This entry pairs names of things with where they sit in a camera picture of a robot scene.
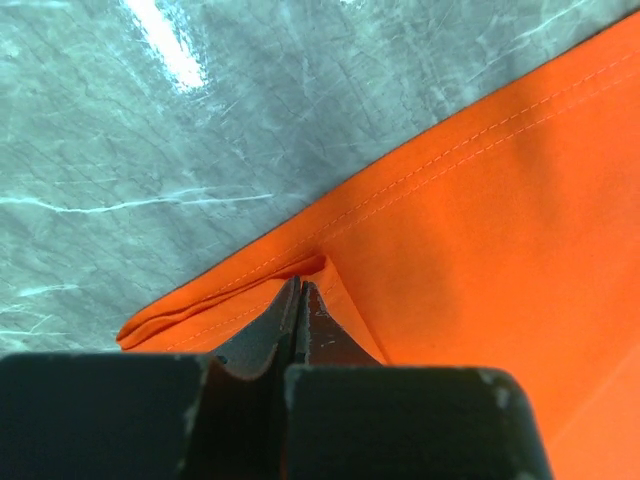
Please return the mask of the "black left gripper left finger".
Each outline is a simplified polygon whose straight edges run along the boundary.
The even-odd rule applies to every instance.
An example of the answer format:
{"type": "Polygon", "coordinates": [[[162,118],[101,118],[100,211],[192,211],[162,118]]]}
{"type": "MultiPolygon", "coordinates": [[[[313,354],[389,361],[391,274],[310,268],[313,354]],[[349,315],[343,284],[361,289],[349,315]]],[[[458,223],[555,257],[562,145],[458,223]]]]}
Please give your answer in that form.
{"type": "Polygon", "coordinates": [[[276,479],[301,282],[202,354],[1,361],[5,479],[276,479]]]}

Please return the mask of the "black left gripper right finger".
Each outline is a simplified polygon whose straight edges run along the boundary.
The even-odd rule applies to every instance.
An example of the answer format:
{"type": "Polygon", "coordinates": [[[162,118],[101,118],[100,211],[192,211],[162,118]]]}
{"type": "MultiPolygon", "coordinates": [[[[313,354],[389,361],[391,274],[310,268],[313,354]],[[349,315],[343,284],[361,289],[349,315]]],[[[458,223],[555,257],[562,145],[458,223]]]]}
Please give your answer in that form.
{"type": "Polygon", "coordinates": [[[302,288],[284,377],[288,479],[549,479],[529,399],[507,372],[385,366],[302,288]]]}

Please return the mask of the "orange t shirt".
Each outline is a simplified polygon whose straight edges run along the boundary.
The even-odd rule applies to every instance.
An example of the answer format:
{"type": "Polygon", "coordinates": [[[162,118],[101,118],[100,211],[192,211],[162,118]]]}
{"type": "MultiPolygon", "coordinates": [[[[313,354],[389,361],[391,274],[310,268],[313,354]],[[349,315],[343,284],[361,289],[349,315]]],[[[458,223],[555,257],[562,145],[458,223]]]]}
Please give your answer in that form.
{"type": "Polygon", "coordinates": [[[117,343],[211,350],[296,275],[379,361],[513,374],[556,478],[637,478],[638,13],[148,305],[117,343]]]}

